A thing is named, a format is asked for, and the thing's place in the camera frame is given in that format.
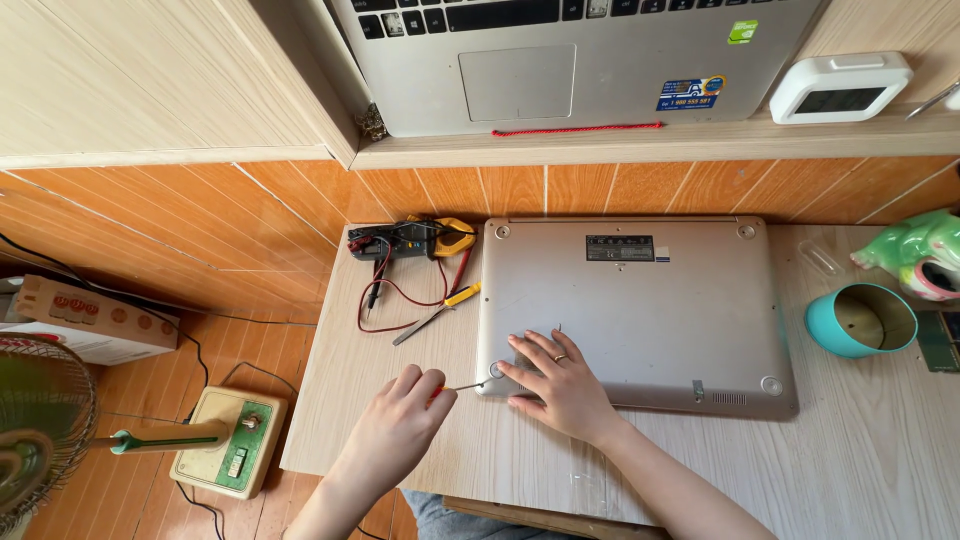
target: laptop touchpad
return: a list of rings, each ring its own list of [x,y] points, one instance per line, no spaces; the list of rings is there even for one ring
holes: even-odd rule
[[[462,53],[459,58],[470,120],[570,115],[576,45]]]

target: hand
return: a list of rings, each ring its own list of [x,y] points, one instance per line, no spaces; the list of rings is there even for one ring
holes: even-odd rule
[[[430,396],[446,380],[436,369],[408,365],[373,396],[324,481],[363,486],[362,494],[380,498],[414,470],[450,412],[457,393]]]
[[[540,396],[543,405],[519,397],[512,397],[507,403],[554,430],[600,446],[601,441],[625,421],[613,410],[607,393],[590,371],[580,349],[557,330],[553,330],[553,337],[560,345],[535,331],[528,330],[524,336],[527,340],[511,334],[507,341],[530,358],[543,376],[503,360],[496,365],[504,375]],[[554,361],[553,358],[560,355],[566,355],[566,358]]]

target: electric fan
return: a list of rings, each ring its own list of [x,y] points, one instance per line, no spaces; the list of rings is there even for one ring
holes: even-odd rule
[[[237,499],[260,491],[287,402],[204,388],[190,424],[95,439],[96,383],[64,345],[0,332],[0,538],[61,489],[91,446],[114,454],[177,451],[170,477]]]

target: gray pants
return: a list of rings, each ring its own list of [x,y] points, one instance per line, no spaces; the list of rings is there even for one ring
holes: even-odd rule
[[[444,498],[436,493],[401,489],[417,518],[420,540],[579,540],[542,528],[513,525],[490,518],[471,516],[444,508]]]

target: laptop keyboard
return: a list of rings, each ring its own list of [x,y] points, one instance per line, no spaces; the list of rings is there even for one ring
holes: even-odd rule
[[[398,12],[397,9],[455,4]],[[759,4],[774,0],[352,0],[353,10],[383,12],[359,15],[360,27],[367,39],[422,36],[443,32],[468,32],[545,24],[561,20],[581,20],[606,16],[682,12],[694,9]]]

